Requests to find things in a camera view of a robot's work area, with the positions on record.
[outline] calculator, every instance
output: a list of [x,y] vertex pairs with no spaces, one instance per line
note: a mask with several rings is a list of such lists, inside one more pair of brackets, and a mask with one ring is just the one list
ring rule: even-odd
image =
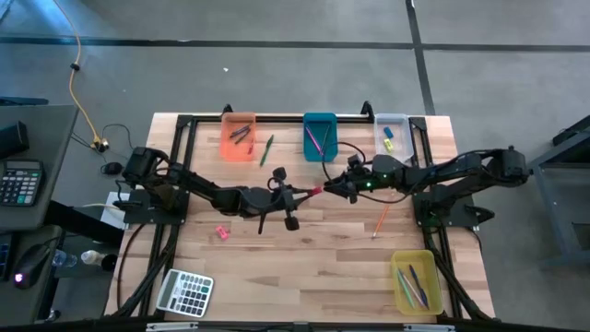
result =
[[156,307],[163,311],[203,317],[213,279],[171,268],[159,289]]
[[33,206],[43,180],[42,163],[38,160],[5,160],[3,164],[0,206]]

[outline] black calculator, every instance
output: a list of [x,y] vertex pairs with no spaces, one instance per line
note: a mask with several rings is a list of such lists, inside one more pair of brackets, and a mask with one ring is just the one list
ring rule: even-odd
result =
[[38,160],[5,160],[0,183],[0,206],[30,207],[43,180],[43,164]]

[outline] computer mouse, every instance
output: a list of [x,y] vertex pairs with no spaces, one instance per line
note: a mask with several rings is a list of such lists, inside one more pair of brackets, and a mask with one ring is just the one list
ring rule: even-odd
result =
[[27,249],[15,265],[14,282],[17,288],[26,290],[35,285],[50,252],[47,244],[34,244]]

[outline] pink eraser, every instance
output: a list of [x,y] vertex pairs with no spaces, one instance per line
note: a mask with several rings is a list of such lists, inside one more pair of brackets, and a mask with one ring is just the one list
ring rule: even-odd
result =
[[228,234],[228,231],[226,231],[226,229],[223,226],[217,226],[215,228],[215,231],[217,231],[219,237],[223,241],[228,240],[228,238],[230,237],[230,235]]

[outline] green pen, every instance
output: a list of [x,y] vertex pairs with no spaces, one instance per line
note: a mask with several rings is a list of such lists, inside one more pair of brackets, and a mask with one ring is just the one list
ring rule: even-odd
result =
[[416,304],[414,304],[414,301],[412,300],[412,295],[409,293],[409,290],[407,290],[406,282],[404,281],[404,275],[402,274],[402,271],[400,269],[397,270],[397,278],[399,279],[399,283],[401,283],[402,287],[404,288],[404,293],[406,294],[409,305],[412,306],[412,309],[416,309]]
[[262,159],[260,159],[260,167],[262,167],[262,165],[265,164],[266,161],[266,155],[268,154],[268,151],[270,150],[270,146],[273,144],[273,138],[275,138],[274,135],[272,135],[268,141],[266,142],[266,149],[265,149],[265,154],[262,155]]

